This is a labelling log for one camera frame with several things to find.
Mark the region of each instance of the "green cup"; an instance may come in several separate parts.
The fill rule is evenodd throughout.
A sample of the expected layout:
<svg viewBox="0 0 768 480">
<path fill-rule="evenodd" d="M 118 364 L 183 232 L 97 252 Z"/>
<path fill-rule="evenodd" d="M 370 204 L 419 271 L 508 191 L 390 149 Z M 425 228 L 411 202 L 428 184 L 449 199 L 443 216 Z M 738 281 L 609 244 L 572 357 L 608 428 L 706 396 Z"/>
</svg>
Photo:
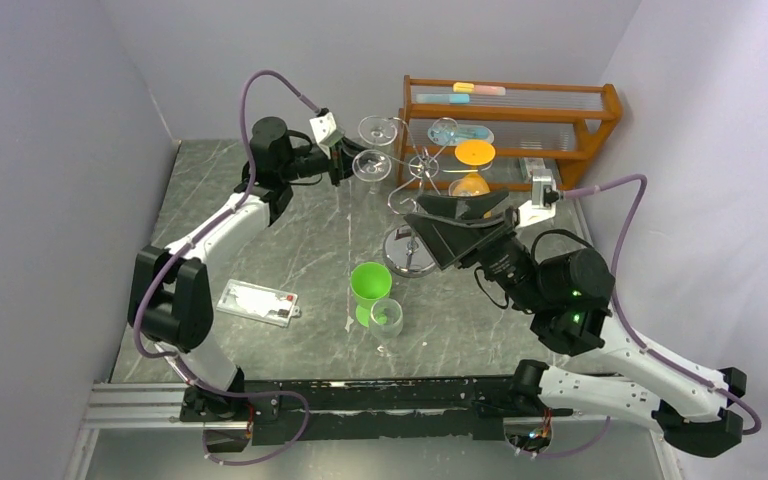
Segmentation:
<svg viewBox="0 0 768 480">
<path fill-rule="evenodd" d="M 352 270 L 352 295 L 357 301 L 355 318 L 364 327 L 369 325 L 369 309 L 378 300 L 390 296 L 393 276 L 384 265 L 375 262 L 362 263 Z"/>
</svg>

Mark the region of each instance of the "cable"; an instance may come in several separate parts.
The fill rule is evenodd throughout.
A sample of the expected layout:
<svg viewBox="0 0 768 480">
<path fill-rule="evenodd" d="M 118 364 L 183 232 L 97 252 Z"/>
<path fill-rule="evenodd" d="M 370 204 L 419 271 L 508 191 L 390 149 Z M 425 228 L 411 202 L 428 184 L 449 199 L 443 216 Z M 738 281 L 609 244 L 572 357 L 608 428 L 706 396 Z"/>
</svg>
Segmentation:
<svg viewBox="0 0 768 480">
<path fill-rule="evenodd" d="M 249 402 L 249 424 L 246 425 L 246 438 L 251 438 L 252 424 L 254 423 L 254 405 Z"/>
<path fill-rule="evenodd" d="M 316 181 L 313 182 L 290 182 L 290 185 L 293 185 L 295 187 L 311 187 L 313 185 L 319 184 L 319 182 L 322 181 L 322 174 L 319 174 L 319 178 L 316 179 Z"/>
<path fill-rule="evenodd" d="M 546 459 L 558 459 L 558 458 L 564 458 L 564 457 L 571 457 L 573 455 L 579 454 L 588 448 L 592 447 L 596 444 L 599 440 L 602 440 L 602 437 L 605 436 L 606 433 L 608 433 L 608 428 L 611 426 L 611 417 L 605 417 L 605 423 L 602 425 L 602 429 L 599 430 L 599 433 L 597 433 L 593 438 L 588 440 L 587 442 L 563 451 L 563 452 L 557 452 L 557 453 L 539 453 L 535 455 L 535 458 L 546 458 Z"/>
<path fill-rule="evenodd" d="M 540 241 L 541 238 L 547 236 L 547 235 L 562 235 L 564 237 L 567 237 L 569 239 L 575 240 L 576 242 L 584 245 L 587 248 L 593 248 L 593 245 L 590 245 L 590 243 L 587 242 L 587 240 L 579 237 L 578 235 L 567 231 L 562 230 L 560 228 L 552 229 L 552 230 L 546 230 L 545 232 L 540 233 L 540 235 L 537 235 L 537 237 L 534 239 L 534 242 L 531 244 L 531 258 L 536 258 L 536 255 L 534 252 L 537 250 L 537 243 Z"/>
<path fill-rule="evenodd" d="M 175 265 L 175 262 L 177 262 L 182 255 L 188 252 L 194 244 L 198 243 L 199 240 L 204 238 L 208 233 L 210 233 L 214 228 L 216 228 L 217 225 L 222 223 L 229 216 L 233 215 L 234 212 L 237 211 L 237 209 L 239 209 L 246 202 L 246 200 L 248 200 L 249 196 L 251 195 L 251 190 L 252 190 L 252 187 L 254 187 L 254 183 L 255 183 L 256 165 L 254 162 L 254 155 L 252 154 L 251 145 L 249 145 L 248 134 L 246 133 L 248 131 L 248 128 L 246 127 L 246 116 L 245 116 L 246 98 L 248 96 L 248 92 L 249 92 L 249 88 L 251 87 L 251 84 L 257 78 L 262 77 L 263 75 L 270 75 L 272 77 L 277 78 L 288 89 L 290 89 L 290 91 L 292 91 L 293 94 L 295 94 L 296 97 L 298 97 L 298 99 L 302 101 L 302 103 L 307 105 L 308 108 L 310 108 L 314 112 L 319 111 L 319 107 L 317 107 L 306 96 L 304 96 L 296 87 L 294 87 L 286 78 L 284 78 L 283 75 L 273 70 L 260 70 L 258 72 L 255 72 L 254 75 L 249 77 L 245 85 L 243 85 L 243 90 L 240 95 L 240 136 L 242 139 L 243 148 L 245 149 L 246 155 L 248 156 L 249 181 L 246 184 L 246 189 L 243 192 L 243 196 L 240 198 L 239 201 L 237 201 L 237 203 L 234 204 L 232 208 L 228 208 L 224 210 L 222 213 L 220 213 L 219 215 L 217 215 L 211 222 L 207 223 L 204 226 L 204 228 L 202 228 L 201 230 L 193 234 L 193 236 L 189 239 L 189 242 L 187 242 L 177 252 L 172 254 L 170 259 L 166 262 L 165 265 L 163 265 L 163 267 L 160 269 L 160 271 L 152 280 L 151 284 L 146 290 L 145 295 L 143 295 L 143 299 L 142 301 L 140 301 L 140 304 L 137 308 L 136 315 L 134 317 L 133 330 L 134 330 L 134 345 L 136 346 L 137 351 L 144 357 L 160 358 L 160 357 L 170 357 L 170 356 L 177 355 L 174 352 L 159 352 L 159 353 L 149 352 L 148 350 L 146 350 L 145 346 L 142 343 L 142 337 L 140 333 L 140 327 L 142 326 L 143 317 L 145 316 L 145 311 L 148 308 L 148 304 L 151 300 L 151 297 L 154 295 L 154 293 L 157 291 L 157 288 L 162 283 L 163 278 L 166 276 L 167 273 L 169 273 L 169 270 L 172 269 L 172 267 Z M 205 451 L 205 458 L 207 458 L 208 460 L 211 460 L 212 462 L 218 463 L 220 465 L 229 465 L 229 466 L 253 465 L 255 463 L 264 462 L 266 460 L 269 460 L 271 458 L 274 458 L 280 455 L 281 453 L 287 451 L 290 447 L 295 445 L 295 443 L 302 436 L 302 433 L 307 427 L 308 421 L 310 420 L 310 404 L 308 404 L 307 399 L 304 396 L 302 396 L 297 392 L 275 391 L 275 392 L 258 392 L 258 393 L 237 393 L 237 392 L 224 391 L 222 389 L 215 388 L 212 385 L 209 385 L 202 380 L 199 380 L 198 377 L 195 374 L 193 374 L 193 372 L 186 366 L 186 364 L 181 360 L 180 357 L 175 358 L 174 361 L 179 371 L 182 372 L 187 377 L 188 384 L 196 385 L 199 388 L 206 390 L 208 392 L 212 392 L 216 395 L 221 395 L 221 396 L 230 397 L 230 398 L 244 398 L 244 399 L 264 398 L 264 397 L 274 397 L 274 396 L 289 396 L 289 397 L 293 397 L 300 400 L 302 402 L 302 406 L 304 407 L 304 420 L 302 421 L 301 427 L 299 427 L 299 431 L 296 432 L 293 438 L 289 442 L 284 444 L 282 447 L 276 449 L 275 451 L 269 454 L 266 454 L 262 457 L 256 458 L 254 460 L 224 461 L 224 460 L 218 459 L 213 455 L 211 455 L 210 452 L 207 451 L 207 443 L 203 435 L 202 439 L 204 440 L 203 448 Z"/>
<path fill-rule="evenodd" d="M 552 410 L 546 409 L 545 412 L 543 412 L 543 430 L 541 431 L 541 434 L 544 437 L 548 437 L 552 433 Z"/>
<path fill-rule="evenodd" d="M 481 270 L 484 271 L 484 268 L 482 267 L 475 267 L 475 269 L 472 271 L 472 276 L 475 277 L 475 283 L 478 285 L 478 289 L 481 290 L 484 295 L 487 296 L 487 298 L 490 299 L 490 302 L 493 305 L 496 305 L 497 307 L 501 308 L 502 310 L 507 310 L 509 306 L 511 306 L 511 299 L 508 297 L 508 294 L 505 294 L 505 304 L 502 305 L 501 303 L 496 303 L 496 300 L 493 300 L 493 297 L 490 296 L 489 293 L 487 293 L 487 290 L 484 290 L 484 285 L 481 284 L 481 280 L 478 279 L 478 271 Z"/>
<path fill-rule="evenodd" d="M 521 411 L 519 411 L 519 410 L 517 410 L 515 408 L 500 407 L 498 405 L 493 405 L 493 404 L 490 404 L 490 403 L 479 402 L 477 400 L 473 400 L 472 401 L 472 405 L 478 405 L 479 407 L 484 407 L 484 408 L 493 408 L 493 409 L 499 410 L 500 412 L 510 412 L 510 413 L 515 413 L 515 414 L 522 413 Z"/>
<path fill-rule="evenodd" d="M 620 229 L 619 237 L 617 238 L 616 247 L 614 247 L 614 256 L 611 259 L 611 275 L 613 275 L 615 278 L 617 276 L 617 266 L 619 264 L 620 252 L 622 251 L 622 246 L 623 246 L 623 243 L 625 242 L 625 237 L 628 234 L 628 229 L 631 226 L 631 221 L 634 218 L 634 214 L 637 212 L 637 208 L 640 206 L 640 201 L 643 199 L 643 194 L 646 192 L 646 185 L 648 183 L 646 176 L 638 173 L 638 174 L 622 177 L 612 182 L 608 182 L 604 185 L 577 188 L 575 190 L 569 190 L 569 191 L 563 192 L 564 198 L 567 198 L 567 199 L 582 198 L 582 197 L 596 194 L 604 190 L 610 190 L 612 188 L 618 187 L 620 185 L 625 185 L 626 183 L 630 183 L 633 181 L 639 181 L 640 187 L 637 190 L 637 195 L 634 197 L 634 202 L 632 202 L 631 208 L 629 208 L 628 210 L 628 215 L 625 217 L 625 221 L 623 222 L 622 229 Z M 623 311 L 622 305 L 620 304 L 620 299 L 619 299 L 619 295 L 617 293 L 616 288 L 614 288 L 614 292 L 611 298 L 614 303 L 614 309 L 616 309 L 617 311 L 617 317 L 620 320 L 620 324 L 622 324 L 623 326 L 623 330 L 625 330 L 629 338 L 631 338 L 638 347 L 640 347 L 643 351 L 647 352 L 649 355 L 652 355 L 653 358 L 655 358 L 662 364 L 666 365 L 667 367 L 671 368 L 672 370 L 678 373 L 681 373 L 682 375 L 696 381 L 697 383 L 699 383 L 700 385 L 703 385 L 709 390 L 713 390 L 717 392 L 718 394 L 731 400 L 733 403 L 737 404 L 740 408 L 746 411 L 746 413 L 748 413 L 749 416 L 752 418 L 753 425 L 751 428 L 747 428 L 743 430 L 744 435 L 753 435 L 755 433 L 758 433 L 761 430 L 761 417 L 752 407 L 749 406 L 749 404 L 747 404 L 737 395 L 734 395 L 733 393 L 729 392 L 724 388 L 716 387 L 714 385 L 714 382 L 708 380 L 707 378 L 702 377 L 701 375 L 698 375 L 697 373 L 691 370 L 688 370 L 687 368 L 684 368 L 678 363 L 665 357 L 660 352 L 650 349 L 646 345 L 646 342 L 644 342 L 643 339 L 640 338 L 640 336 L 634 330 L 634 328 L 632 328 L 631 323 L 626 318 L 625 312 Z"/>
</svg>

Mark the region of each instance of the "orange object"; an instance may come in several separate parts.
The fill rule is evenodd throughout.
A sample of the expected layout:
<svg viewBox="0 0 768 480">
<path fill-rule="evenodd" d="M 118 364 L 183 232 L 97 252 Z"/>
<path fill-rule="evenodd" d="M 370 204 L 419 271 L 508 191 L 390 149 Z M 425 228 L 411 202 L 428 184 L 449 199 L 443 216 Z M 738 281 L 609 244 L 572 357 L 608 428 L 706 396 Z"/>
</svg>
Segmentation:
<svg viewBox="0 0 768 480">
<path fill-rule="evenodd" d="M 484 140 L 465 140 L 455 147 L 455 157 L 472 167 L 487 165 L 496 157 L 496 149 Z"/>
<path fill-rule="evenodd" d="M 449 186 L 449 195 L 453 197 L 474 197 L 485 193 L 490 193 L 490 185 L 477 173 L 470 173 Z"/>
</svg>

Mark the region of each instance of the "orange disc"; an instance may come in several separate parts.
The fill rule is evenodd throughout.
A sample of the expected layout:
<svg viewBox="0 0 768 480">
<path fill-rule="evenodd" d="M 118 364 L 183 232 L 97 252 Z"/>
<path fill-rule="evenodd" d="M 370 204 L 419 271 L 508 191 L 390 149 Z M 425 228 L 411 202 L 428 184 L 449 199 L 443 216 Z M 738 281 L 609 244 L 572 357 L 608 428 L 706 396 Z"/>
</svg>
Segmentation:
<svg viewBox="0 0 768 480">
<path fill-rule="evenodd" d="M 455 157 L 467 165 L 478 167 L 493 161 L 496 149 L 484 140 L 465 140 L 455 147 Z"/>
</svg>

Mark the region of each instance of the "small box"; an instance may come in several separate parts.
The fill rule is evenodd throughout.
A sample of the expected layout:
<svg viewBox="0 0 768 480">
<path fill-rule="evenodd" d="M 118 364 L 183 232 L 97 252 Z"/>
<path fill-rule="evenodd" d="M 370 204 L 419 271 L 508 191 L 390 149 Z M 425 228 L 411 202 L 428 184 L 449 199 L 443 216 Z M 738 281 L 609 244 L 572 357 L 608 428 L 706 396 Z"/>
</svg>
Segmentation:
<svg viewBox="0 0 768 480">
<path fill-rule="evenodd" d="M 290 318 L 300 315 L 298 295 L 261 287 L 239 280 L 228 280 L 216 309 L 260 322 L 287 327 Z"/>
</svg>

